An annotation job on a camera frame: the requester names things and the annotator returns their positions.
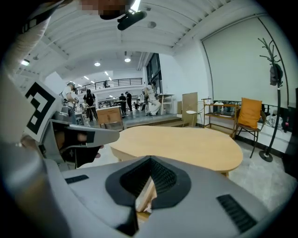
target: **orange cushion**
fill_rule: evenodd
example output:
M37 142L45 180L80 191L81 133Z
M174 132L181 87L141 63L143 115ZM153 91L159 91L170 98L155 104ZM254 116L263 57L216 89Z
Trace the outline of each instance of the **orange cushion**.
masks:
M238 123L257 129L260 120L262 101L242 98Z

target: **black vent grille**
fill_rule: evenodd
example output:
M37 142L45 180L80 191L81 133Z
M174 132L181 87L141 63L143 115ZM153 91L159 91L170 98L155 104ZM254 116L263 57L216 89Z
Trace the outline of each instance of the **black vent grille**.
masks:
M237 226L240 233L247 231L257 224L255 219L253 219L231 195L219 196L217 200Z

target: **wooden cabinet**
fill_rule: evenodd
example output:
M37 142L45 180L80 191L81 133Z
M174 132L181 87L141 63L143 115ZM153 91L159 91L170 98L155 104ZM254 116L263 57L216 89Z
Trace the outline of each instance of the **wooden cabinet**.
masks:
M96 110L99 124L121 122L122 116L119 106L107 107Z

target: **window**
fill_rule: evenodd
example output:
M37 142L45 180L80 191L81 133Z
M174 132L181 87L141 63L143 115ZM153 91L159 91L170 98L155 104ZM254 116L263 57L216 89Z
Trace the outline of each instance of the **window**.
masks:
M147 77L148 77L148 83L155 82L156 83L156 89L157 93L163 92L162 87L162 73L160 69L160 63L159 63L159 55L154 53L151 57L151 60L149 61L147 65Z

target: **oval table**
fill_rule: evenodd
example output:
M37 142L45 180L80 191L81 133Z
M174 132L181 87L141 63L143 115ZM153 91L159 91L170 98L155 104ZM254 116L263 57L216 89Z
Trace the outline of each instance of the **oval table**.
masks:
M120 161L156 155L208 168L226 177L243 159L241 148L229 135L208 128L136 126L120 132L120 138L110 146ZM144 211L155 197L150 179L137 212Z

